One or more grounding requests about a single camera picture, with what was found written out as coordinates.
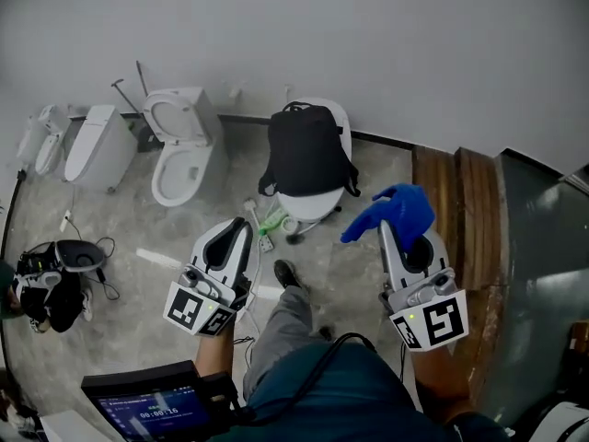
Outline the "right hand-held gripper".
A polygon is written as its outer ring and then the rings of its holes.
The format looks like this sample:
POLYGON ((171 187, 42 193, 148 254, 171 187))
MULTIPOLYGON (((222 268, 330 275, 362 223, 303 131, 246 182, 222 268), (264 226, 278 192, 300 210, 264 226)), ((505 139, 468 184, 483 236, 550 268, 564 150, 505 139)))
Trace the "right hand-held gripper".
POLYGON ((456 285, 442 237, 430 227, 416 240, 418 269, 426 276, 410 285, 410 267, 397 230, 382 220, 378 238, 390 287, 379 299, 412 352, 427 352, 469 333, 466 292, 456 285))

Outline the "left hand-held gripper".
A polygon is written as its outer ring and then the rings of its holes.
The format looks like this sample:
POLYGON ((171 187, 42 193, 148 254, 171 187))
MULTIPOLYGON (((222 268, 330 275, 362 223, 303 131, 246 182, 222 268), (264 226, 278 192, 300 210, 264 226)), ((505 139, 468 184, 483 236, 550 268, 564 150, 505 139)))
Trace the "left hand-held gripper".
POLYGON ((250 223, 240 216, 202 234, 191 253, 195 267, 186 265, 170 284, 163 318, 190 335, 218 335, 236 315, 236 292, 229 286, 247 268, 252 238, 250 223), (198 268, 215 270, 222 283, 198 268))

